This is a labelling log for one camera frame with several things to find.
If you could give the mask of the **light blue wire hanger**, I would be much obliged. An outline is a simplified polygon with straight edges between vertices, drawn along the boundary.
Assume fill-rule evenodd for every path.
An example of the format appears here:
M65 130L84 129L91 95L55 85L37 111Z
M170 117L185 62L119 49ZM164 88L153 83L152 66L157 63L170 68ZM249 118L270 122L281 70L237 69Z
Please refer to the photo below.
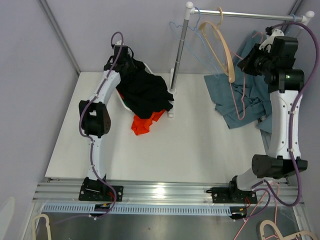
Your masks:
M192 20L191 23L188 24L186 33L191 34L191 36L185 36L184 50L187 50L206 72L217 78L220 76L220 70L215 63L214 56L209 50L208 44L199 30L201 20L202 15L198 14L197 19Z

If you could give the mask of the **orange t shirt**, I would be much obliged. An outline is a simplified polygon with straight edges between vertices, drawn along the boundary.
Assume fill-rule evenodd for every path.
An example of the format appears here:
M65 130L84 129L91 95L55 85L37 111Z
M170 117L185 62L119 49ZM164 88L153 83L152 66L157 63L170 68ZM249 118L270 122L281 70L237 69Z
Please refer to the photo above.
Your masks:
M133 121L132 121L132 125L131 125L131 130L134 132L134 134L136 136L139 135L143 135L143 134L147 134L150 132L150 126L153 124L153 122L157 122L162 115L165 113L165 109L163 109L160 112L153 112L151 114L150 118L147 119L142 119L139 118L125 103L123 96L116 91L116 94L118 96L118 98L121 101L121 104L123 105L123 107L128 110L129 112L131 112L133 114Z

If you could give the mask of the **pink wire hanger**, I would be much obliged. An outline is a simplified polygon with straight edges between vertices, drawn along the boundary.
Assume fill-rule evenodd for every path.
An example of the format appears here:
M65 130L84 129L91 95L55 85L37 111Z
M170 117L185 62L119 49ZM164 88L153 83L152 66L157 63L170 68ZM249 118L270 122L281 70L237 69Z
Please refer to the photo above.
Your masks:
M262 43L264 38L262 32L254 30L234 53L234 65L245 58L255 44ZM257 120L265 113L264 97L261 94L261 89L264 89L265 84L261 82L259 76L246 75L238 67L234 69L236 80L230 84L234 111L230 117L238 128Z

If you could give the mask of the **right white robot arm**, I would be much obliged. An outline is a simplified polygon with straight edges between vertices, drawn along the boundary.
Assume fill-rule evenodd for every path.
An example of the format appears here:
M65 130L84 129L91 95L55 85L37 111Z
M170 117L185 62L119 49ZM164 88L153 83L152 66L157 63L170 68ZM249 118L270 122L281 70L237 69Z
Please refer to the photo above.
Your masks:
M251 168L234 176L228 184L227 196L240 202L252 193L252 188L264 180L272 181L303 172L308 162L301 159L297 122L299 100L305 74L294 69L298 40L288 36L270 36L255 44L250 53L238 63L246 74L264 76L272 109L271 140L267 154L255 154Z

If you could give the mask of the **black t shirt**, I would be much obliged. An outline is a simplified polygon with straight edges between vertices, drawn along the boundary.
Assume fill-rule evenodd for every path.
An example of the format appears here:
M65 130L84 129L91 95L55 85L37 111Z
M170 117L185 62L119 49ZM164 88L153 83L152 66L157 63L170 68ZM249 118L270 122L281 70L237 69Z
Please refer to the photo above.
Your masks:
M120 74L120 83L116 87L125 104L141 119L149 119L153 112L170 111L174 97L168 92L165 80L147 73L143 62L133 61L137 71Z

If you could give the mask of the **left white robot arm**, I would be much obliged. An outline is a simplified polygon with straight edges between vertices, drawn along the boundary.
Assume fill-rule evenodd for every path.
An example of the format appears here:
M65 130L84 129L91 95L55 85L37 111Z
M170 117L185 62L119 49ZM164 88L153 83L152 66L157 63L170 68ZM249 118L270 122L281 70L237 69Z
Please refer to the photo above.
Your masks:
M102 80L88 100L81 100L79 108L80 134L89 138L89 166L87 177L83 180L78 200L87 202L121 202L123 187L109 186L107 182L106 163L111 157L106 150L107 134L111 129L111 118L107 110L108 102L121 81L119 71L133 66L131 48L112 46L114 55L104 66Z

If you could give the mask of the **grey blue t shirt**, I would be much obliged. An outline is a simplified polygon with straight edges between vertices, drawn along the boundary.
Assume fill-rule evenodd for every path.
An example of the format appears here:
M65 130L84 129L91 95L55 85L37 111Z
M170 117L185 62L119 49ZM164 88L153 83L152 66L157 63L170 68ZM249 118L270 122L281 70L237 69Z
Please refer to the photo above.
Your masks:
M233 57L235 82L229 83L225 74L204 77L215 110L223 116L229 129L240 128L263 118L257 127L267 133L272 132L272 104L264 77L247 75L237 66L262 38L260 33L253 31L237 50L237 56Z

